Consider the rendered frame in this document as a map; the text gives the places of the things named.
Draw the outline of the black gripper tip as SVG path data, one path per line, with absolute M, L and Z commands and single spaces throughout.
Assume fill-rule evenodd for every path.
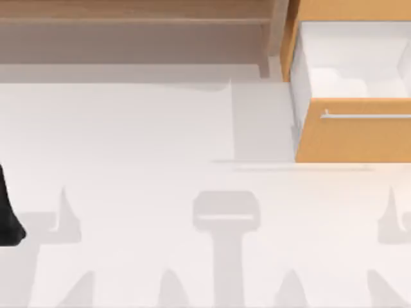
M 25 238 L 26 231 L 12 209 L 0 164 L 0 247 L 17 246 Z

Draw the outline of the pale wooden drawer front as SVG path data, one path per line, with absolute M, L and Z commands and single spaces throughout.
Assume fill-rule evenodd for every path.
M 295 155 L 304 163 L 411 163 L 411 119 L 321 119 L 411 114 L 411 98 L 311 98 Z

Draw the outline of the wooden open shelf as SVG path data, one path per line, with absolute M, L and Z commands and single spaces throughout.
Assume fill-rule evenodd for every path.
M 0 0 L 0 64 L 255 65 L 290 0 Z

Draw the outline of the wooden cabinet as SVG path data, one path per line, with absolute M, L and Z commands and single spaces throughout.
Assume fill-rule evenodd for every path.
M 411 21 L 411 0 L 289 0 L 280 50 L 284 82 L 302 21 Z

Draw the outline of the pulled-out white drawer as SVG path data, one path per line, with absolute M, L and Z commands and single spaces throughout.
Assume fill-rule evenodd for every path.
M 411 21 L 304 21 L 290 67 L 294 140 L 313 98 L 411 98 Z

